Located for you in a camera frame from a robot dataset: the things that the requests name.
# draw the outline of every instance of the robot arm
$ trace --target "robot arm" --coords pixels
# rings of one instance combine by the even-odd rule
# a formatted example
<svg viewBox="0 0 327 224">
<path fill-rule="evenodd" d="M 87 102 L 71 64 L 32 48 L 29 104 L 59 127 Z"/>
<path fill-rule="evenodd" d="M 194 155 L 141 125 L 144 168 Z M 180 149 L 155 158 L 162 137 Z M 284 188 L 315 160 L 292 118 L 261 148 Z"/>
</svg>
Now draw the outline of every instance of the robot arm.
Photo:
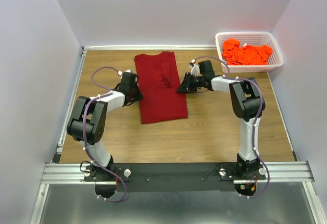
<svg viewBox="0 0 327 224">
<path fill-rule="evenodd" d="M 87 111 L 88 116 L 91 115 L 91 118 L 86 120 L 88 152 L 99 164 L 110 170 L 112 170 L 113 159 L 101 139 L 104 133 L 106 114 L 115 108 L 128 106 L 143 98 L 137 85 L 138 76 L 136 74 L 123 72 L 121 78 L 121 82 L 114 90 L 97 101 L 93 101 Z M 83 141 L 83 113 L 86 105 L 93 98 L 95 97 L 78 97 L 67 124 L 67 133 L 83 146 L 85 145 Z"/>
<path fill-rule="evenodd" d="M 237 155 L 237 173 L 239 176 L 244 176 L 258 170 L 260 168 L 260 161 L 256 154 L 259 155 L 258 129 L 262 113 L 256 120 L 256 127 L 253 127 L 253 123 L 260 107 L 259 91 L 251 82 L 216 76 L 211 61 L 199 62 L 198 67 L 194 63 L 190 63 L 190 67 L 192 67 L 192 71 L 185 74 L 184 80 L 177 92 L 194 93 L 198 88 L 204 87 L 210 91 L 230 93 L 234 114 L 240 119 L 241 124 L 241 143 Z M 262 111 L 264 109 L 265 102 L 263 101 Z"/>
</svg>

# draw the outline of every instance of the metal floor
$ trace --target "metal floor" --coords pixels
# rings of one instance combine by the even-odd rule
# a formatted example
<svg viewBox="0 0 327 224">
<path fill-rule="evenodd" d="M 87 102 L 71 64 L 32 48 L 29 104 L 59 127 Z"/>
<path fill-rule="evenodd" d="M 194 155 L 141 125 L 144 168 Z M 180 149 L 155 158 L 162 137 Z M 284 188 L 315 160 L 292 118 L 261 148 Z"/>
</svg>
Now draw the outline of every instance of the metal floor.
<svg viewBox="0 0 327 224">
<path fill-rule="evenodd" d="M 271 183 L 258 198 L 234 192 L 129 193 L 121 203 L 96 198 L 94 185 L 51 185 L 41 223 L 315 223 L 302 182 Z"/>
</svg>

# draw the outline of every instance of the wooden table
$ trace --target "wooden table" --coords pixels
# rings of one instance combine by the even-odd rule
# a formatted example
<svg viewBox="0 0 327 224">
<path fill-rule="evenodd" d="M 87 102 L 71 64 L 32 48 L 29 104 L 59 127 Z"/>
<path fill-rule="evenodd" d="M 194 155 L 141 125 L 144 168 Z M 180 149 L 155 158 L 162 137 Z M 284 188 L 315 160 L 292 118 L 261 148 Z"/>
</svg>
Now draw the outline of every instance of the wooden table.
<svg viewBox="0 0 327 224">
<path fill-rule="evenodd" d="M 90 80 L 99 67 L 110 65 L 121 71 L 135 71 L 134 57 L 155 55 L 161 51 L 88 51 L 77 96 L 95 96 L 105 92 Z M 189 71 L 189 62 L 198 56 L 217 56 L 215 50 L 174 51 L 180 80 Z M 212 60 L 216 74 L 221 65 Z M 292 150 L 266 73 L 238 73 L 231 76 L 255 77 L 266 102 L 259 129 L 259 150 L 265 161 L 294 161 Z M 103 69 L 95 81 L 115 87 L 120 81 L 113 70 Z M 103 141 L 120 163 L 227 162 L 236 161 L 240 144 L 240 122 L 231 107 L 230 95 L 223 92 L 188 94 L 189 117 L 159 123 L 141 124 L 138 103 L 117 108 L 107 114 Z M 82 146 L 66 136 L 61 163 L 87 160 Z"/>
</svg>

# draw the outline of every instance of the white wall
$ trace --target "white wall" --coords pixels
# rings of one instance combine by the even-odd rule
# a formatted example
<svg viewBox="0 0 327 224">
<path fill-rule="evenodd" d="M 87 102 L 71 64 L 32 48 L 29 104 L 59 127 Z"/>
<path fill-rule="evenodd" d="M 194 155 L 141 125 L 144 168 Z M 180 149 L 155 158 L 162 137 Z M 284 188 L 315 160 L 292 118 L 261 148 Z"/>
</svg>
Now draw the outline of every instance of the white wall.
<svg viewBox="0 0 327 224">
<path fill-rule="evenodd" d="M 0 222 L 29 223 L 81 55 L 56 0 L 0 0 Z"/>
<path fill-rule="evenodd" d="M 215 44 L 217 32 L 272 31 L 290 0 L 58 0 L 82 46 Z"/>
<path fill-rule="evenodd" d="M 284 66 L 273 86 L 300 160 L 309 160 L 327 213 L 327 0 L 291 0 L 274 29 Z"/>
</svg>

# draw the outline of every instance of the white basket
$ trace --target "white basket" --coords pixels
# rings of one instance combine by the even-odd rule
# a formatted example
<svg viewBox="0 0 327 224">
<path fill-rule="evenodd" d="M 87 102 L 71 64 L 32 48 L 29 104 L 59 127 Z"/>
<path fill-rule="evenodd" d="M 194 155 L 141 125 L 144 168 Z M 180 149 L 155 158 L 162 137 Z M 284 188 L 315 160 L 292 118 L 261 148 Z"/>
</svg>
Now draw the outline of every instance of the white basket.
<svg viewBox="0 0 327 224">
<path fill-rule="evenodd" d="M 225 32 L 216 34 L 218 56 L 220 60 L 223 60 L 225 63 L 226 60 L 222 58 L 221 54 L 223 53 L 223 43 L 227 39 L 236 39 L 240 41 L 240 46 L 243 46 L 245 43 L 254 46 L 266 44 L 272 48 L 272 54 L 268 59 L 268 65 L 229 65 L 230 72 L 268 72 L 275 67 L 282 66 L 284 63 L 276 40 L 272 34 L 268 32 Z M 221 64 L 221 67 L 223 72 L 227 72 L 227 68 L 223 64 Z"/>
</svg>

